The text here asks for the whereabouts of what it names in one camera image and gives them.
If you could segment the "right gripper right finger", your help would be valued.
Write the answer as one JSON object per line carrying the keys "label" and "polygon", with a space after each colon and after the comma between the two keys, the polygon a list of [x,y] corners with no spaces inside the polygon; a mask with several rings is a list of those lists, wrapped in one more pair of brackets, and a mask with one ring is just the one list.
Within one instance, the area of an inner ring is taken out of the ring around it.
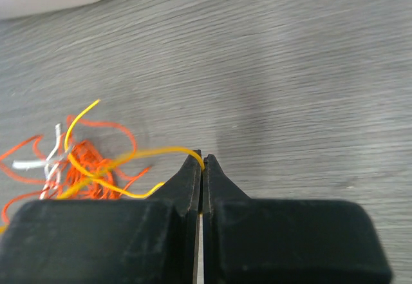
{"label": "right gripper right finger", "polygon": [[217,283],[218,242],[214,224],[217,201],[248,200],[250,197],[226,176],[215,155],[207,155],[204,164],[205,169],[202,173],[203,277],[205,283]]}

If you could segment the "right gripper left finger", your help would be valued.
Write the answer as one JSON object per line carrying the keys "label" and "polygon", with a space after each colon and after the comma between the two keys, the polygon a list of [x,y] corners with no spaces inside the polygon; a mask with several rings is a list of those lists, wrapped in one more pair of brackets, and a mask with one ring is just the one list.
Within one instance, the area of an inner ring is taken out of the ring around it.
{"label": "right gripper left finger", "polygon": [[171,268],[168,283],[196,283],[198,271],[201,166],[191,155],[151,198],[172,203],[179,220],[173,225],[168,246],[167,266]]}

